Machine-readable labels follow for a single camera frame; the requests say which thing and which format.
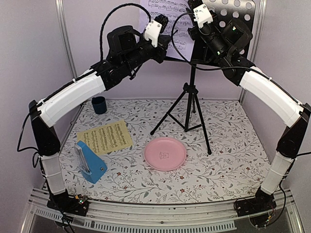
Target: white wall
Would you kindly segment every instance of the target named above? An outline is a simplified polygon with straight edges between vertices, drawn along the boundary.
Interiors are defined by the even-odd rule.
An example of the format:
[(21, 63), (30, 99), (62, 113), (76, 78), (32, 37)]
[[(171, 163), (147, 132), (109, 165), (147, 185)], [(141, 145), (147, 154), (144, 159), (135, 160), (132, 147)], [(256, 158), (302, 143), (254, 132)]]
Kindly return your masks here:
[[(78, 73), (99, 61), (99, 34), (103, 20), (113, 8), (126, 2), (139, 3), (139, 0), (64, 1), (69, 40)], [(106, 34), (123, 25), (133, 25), (138, 29), (138, 16), (138, 8), (133, 6), (119, 9), (112, 15), (104, 30), (105, 55), (108, 52)], [(177, 98), (189, 78), (188, 64), (165, 62), (159, 65), (149, 61), (134, 80), (126, 78), (104, 95), (108, 98)], [(196, 84), (202, 98), (237, 100), (240, 96), (240, 88), (229, 82), (221, 71), (198, 72)]]
[[(16, 152), (28, 103), (70, 80), (54, 0), (0, 1), (0, 232), (16, 233), (33, 186), (42, 184), (32, 153)], [(60, 138), (72, 114), (57, 124)], [(22, 146), (35, 145), (30, 124)]]
[[(311, 1), (268, 0), (256, 65), (303, 103), (311, 103)], [(252, 94), (244, 104), (270, 158), (285, 125)], [(311, 127), (300, 152), (311, 151)], [(311, 159), (300, 157), (287, 179), (307, 233), (311, 232)]]

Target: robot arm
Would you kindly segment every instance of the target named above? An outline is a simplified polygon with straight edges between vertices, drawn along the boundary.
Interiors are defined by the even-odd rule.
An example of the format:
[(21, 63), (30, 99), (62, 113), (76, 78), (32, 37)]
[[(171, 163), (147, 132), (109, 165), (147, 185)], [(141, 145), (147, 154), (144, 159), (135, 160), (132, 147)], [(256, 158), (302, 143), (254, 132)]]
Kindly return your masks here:
[(153, 59), (162, 63), (171, 41), (170, 36), (161, 35), (167, 23), (168, 18), (159, 15), (147, 25), (143, 34), (132, 26), (115, 29), (107, 35), (106, 60), (92, 65), (82, 76), (40, 102), (34, 100), (29, 104), (41, 172), (50, 192), (48, 207), (83, 216), (88, 210), (88, 202), (83, 197), (71, 198), (65, 189), (58, 158), (60, 141), (53, 126), (87, 99), (118, 85), (127, 76), (133, 79), (146, 61)]
[(239, 216), (254, 214), (275, 208), (273, 193), (289, 173), (309, 123), (311, 107), (290, 96), (267, 77), (240, 52), (253, 38), (248, 27), (239, 19), (232, 19), (220, 32), (218, 16), (209, 11), (202, 0), (189, 0), (189, 13), (193, 13), (193, 28), (189, 34), (193, 40), (202, 39), (212, 52), (213, 61), (235, 85), (253, 93), (267, 104), (283, 120), (286, 130), (278, 142), (276, 156), (255, 198), (236, 202)]

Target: perforated music stand panel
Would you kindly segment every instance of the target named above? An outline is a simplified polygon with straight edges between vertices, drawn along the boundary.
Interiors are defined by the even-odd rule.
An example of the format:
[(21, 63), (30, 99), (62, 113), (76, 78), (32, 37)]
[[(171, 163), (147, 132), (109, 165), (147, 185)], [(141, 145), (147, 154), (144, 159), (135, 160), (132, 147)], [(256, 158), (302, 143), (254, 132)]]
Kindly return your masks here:
[[(212, 10), (218, 15), (219, 23), (217, 27), (220, 31), (222, 31), (222, 29), (233, 17), (243, 20), (250, 31), (253, 31), (256, 12), (256, 4), (253, 0), (203, 0), (203, 2), (209, 10)], [(241, 52), (241, 55), (247, 58), (248, 53), (249, 45), (245, 47), (245, 49)], [(210, 56), (211, 53), (208, 52), (207, 45), (201, 39), (196, 40), (194, 43), (191, 62), (196, 64), (217, 66), (213, 63), (204, 62), (207, 61)]]

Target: floral tablecloth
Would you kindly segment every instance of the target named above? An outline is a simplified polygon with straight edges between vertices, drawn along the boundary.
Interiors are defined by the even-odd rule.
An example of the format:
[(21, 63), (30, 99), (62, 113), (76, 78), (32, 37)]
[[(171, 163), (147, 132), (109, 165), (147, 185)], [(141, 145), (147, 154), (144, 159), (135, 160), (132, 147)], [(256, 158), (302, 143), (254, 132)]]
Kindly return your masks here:
[[(207, 101), (200, 104), (205, 117), (212, 155), (202, 128), (183, 132), (167, 118), (155, 135), (150, 131), (172, 105), (172, 100), (109, 100), (108, 112), (94, 113), (87, 102), (60, 155), (66, 188), (71, 194), (92, 199), (140, 203), (194, 203), (252, 196), (270, 167), (263, 147), (237, 101)], [(173, 115), (184, 122), (187, 101)], [(87, 182), (78, 168), (73, 146), (76, 134), (124, 119), (134, 145), (100, 157), (108, 171), (96, 183)], [(191, 125), (199, 124), (198, 114)], [(157, 137), (173, 137), (187, 148), (187, 159), (177, 170), (160, 172), (143, 159), (146, 144)]]

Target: yellow sheet music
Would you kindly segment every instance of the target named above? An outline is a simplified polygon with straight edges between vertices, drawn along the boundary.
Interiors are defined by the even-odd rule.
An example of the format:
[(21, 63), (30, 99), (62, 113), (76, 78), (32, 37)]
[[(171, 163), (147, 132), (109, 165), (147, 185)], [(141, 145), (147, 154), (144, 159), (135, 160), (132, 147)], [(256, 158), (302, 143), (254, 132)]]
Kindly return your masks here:
[(133, 145), (124, 120), (79, 132), (77, 133), (78, 141), (83, 141), (97, 155), (107, 154)]

